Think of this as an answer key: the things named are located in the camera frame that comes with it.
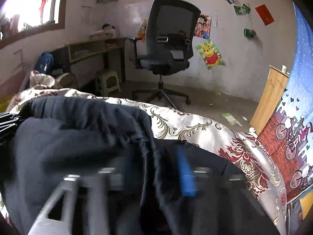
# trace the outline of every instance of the concrete floor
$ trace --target concrete floor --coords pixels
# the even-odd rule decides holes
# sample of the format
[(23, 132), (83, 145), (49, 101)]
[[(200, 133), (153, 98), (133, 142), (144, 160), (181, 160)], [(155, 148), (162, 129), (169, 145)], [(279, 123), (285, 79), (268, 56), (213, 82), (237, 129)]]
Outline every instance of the concrete floor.
[[(131, 92), (133, 90), (150, 89), (156, 87), (157, 83), (126, 81), (121, 83), (121, 92), (112, 92), (110, 93), (110, 96), (132, 99)], [(194, 89), (191, 87), (164, 84), (164, 88), (179, 91), (190, 96), (191, 105), (187, 105), (185, 103), (185, 98), (183, 97), (169, 96), (179, 110), (214, 119), (215, 121), (224, 124), (228, 128), (239, 132), (249, 131), (249, 122), (252, 119), (252, 116), (258, 105), (258, 103), (254, 101), (224, 94), (217, 96), (214, 92)], [(137, 101), (145, 101), (148, 96), (149, 94), (138, 94)], [(156, 98), (151, 103), (159, 106), (169, 107), (169, 105), (163, 99), (159, 100)], [(222, 116), (222, 113), (232, 114), (233, 117), (235, 117), (242, 124), (242, 126), (231, 126)]]

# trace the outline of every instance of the white cup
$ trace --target white cup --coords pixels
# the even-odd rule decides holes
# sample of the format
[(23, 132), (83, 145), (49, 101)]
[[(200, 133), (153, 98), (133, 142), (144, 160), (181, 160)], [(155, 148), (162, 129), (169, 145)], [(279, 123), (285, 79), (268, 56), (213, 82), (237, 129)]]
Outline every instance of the white cup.
[(281, 68), (281, 72), (282, 73), (286, 73), (287, 72), (287, 67), (283, 65), (283, 67)]

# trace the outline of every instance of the floral pattern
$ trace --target floral pattern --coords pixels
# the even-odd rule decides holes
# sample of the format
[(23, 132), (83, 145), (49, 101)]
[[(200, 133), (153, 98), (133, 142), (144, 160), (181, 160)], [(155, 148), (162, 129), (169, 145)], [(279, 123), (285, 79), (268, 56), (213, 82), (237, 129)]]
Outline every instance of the floral pattern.
[(155, 138), (187, 140), (232, 161), (242, 169), (249, 190), (273, 220), (281, 235), (286, 235), (285, 183), (267, 150), (256, 138), (235, 132), (212, 119), (173, 108), (128, 99), (96, 97), (70, 88), (58, 89), (57, 85), (52, 85), (53, 79), (50, 76), (45, 75), (44, 78), (49, 86), (45, 86), (45, 80), (41, 80), (40, 85), (32, 85), (30, 89), (19, 93), (8, 107), (10, 113), (19, 113), (32, 98), (52, 95), (100, 99), (111, 104), (137, 107), (151, 116), (151, 129)]

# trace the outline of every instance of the black mesh office chair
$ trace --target black mesh office chair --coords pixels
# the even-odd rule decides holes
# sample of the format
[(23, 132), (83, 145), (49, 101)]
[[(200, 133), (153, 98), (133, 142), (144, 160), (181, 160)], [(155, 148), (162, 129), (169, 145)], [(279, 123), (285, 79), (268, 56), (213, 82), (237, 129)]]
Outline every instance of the black mesh office chair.
[(155, 0), (147, 25), (147, 55), (137, 55), (137, 41), (140, 37), (126, 37), (133, 43), (133, 57), (130, 60), (137, 69), (147, 69), (160, 75), (158, 89), (135, 90), (137, 93), (152, 93), (145, 101), (164, 98), (177, 109), (168, 95), (182, 96), (190, 104), (189, 96), (163, 88), (163, 76), (189, 68), (188, 59), (193, 56), (192, 39), (201, 11), (191, 3), (182, 0)]

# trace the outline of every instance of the window frame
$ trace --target window frame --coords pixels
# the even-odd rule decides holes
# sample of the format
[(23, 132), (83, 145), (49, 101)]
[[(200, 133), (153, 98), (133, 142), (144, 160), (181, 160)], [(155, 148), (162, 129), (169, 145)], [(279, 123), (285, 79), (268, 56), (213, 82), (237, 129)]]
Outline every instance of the window frame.
[(13, 36), (10, 36), (9, 38), (6, 38), (4, 40), (0, 41), (0, 50), (4, 47), (18, 41), (21, 39), (24, 39), (26, 37), (30, 37), (39, 33), (43, 33), (46, 31), (53, 31), (53, 30), (59, 30), (59, 29), (65, 29), (65, 11), (66, 11), (66, 0), (60, 0), (60, 8), (59, 8), (59, 16), (58, 16), (58, 23), (57, 24), (47, 24), (35, 27), (33, 29), (28, 29), (26, 31), (19, 32), (17, 34), (14, 34)]

